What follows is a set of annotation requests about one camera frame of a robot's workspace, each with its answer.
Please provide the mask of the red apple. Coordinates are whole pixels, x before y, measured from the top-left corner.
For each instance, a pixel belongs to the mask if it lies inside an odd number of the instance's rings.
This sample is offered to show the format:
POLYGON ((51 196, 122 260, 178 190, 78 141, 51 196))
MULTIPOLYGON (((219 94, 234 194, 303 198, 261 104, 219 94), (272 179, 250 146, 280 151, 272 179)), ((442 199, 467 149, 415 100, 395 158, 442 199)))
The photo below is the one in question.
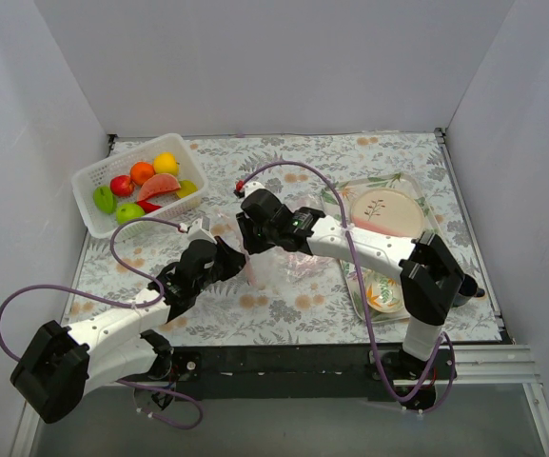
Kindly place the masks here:
POLYGON ((135 184, 129 175, 119 175, 111 179, 109 188, 117 197, 129 197, 135 189, 135 184))

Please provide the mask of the orange fruit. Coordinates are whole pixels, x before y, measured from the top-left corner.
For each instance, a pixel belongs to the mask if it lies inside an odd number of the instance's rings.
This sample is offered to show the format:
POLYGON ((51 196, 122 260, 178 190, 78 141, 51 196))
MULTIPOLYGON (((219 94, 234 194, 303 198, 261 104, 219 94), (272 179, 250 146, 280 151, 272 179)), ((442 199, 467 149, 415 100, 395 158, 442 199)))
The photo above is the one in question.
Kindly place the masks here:
POLYGON ((148 162, 137 162, 130 169, 130 178, 134 185, 142 186, 156 174, 154 167, 148 162))

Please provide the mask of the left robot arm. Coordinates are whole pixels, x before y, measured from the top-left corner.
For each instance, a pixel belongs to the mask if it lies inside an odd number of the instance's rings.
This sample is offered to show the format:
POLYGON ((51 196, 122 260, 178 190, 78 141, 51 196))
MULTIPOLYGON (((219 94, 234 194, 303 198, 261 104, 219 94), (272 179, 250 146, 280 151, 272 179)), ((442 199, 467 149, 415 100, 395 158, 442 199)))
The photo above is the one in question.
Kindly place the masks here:
POLYGON ((190 310, 205 288, 245 267, 222 238, 194 240, 135 299, 63 327, 53 321, 32 338, 10 377, 47 424, 70 414, 91 391, 128 376, 171 379, 179 365, 156 328, 190 310))

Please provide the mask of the clear zip top bag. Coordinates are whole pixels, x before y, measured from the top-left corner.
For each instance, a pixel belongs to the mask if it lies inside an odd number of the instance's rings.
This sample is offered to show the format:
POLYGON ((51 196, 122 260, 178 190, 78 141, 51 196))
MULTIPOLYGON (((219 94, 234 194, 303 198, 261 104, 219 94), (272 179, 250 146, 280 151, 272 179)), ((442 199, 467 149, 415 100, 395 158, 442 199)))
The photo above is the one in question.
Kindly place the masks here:
POLYGON ((319 264, 311 255, 301 252, 287 252, 282 248, 272 248, 247 258, 246 276, 255 288, 275 287, 283 282, 296 282, 316 269, 319 264))

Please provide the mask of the green apple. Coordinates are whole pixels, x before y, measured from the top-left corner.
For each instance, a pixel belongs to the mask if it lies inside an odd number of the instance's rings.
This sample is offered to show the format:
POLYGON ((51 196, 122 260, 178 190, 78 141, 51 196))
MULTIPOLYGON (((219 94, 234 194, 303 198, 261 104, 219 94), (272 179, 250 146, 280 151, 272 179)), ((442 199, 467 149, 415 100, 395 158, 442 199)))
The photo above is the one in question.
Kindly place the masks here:
POLYGON ((123 225, 131 220, 145 216, 144 209, 136 203, 124 203, 117 207, 115 211, 116 222, 123 225))

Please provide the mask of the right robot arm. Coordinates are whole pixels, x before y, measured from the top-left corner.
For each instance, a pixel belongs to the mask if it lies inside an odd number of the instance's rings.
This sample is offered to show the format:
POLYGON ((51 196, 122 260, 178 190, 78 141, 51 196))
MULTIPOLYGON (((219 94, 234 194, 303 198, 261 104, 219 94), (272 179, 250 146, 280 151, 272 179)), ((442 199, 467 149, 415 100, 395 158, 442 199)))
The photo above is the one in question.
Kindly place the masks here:
POLYGON ((412 239, 345 228, 317 209, 290 210, 256 182, 244 185, 235 194, 242 199, 237 222, 248 254, 282 248, 345 262, 358 261, 360 268, 400 284, 410 315, 402 343, 401 369, 416 379, 432 370, 432 352, 464 281, 461 267, 438 234, 425 232, 412 239))

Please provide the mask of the yellow lemon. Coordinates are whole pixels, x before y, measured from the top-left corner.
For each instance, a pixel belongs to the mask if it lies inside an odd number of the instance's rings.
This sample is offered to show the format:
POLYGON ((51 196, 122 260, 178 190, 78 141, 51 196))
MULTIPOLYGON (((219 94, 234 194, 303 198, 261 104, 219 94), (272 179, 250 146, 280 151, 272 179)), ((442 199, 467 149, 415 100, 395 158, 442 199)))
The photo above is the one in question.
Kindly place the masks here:
POLYGON ((179 173, 179 164, 171 152, 159 154, 154 158, 152 166, 156 174, 177 175, 179 173))

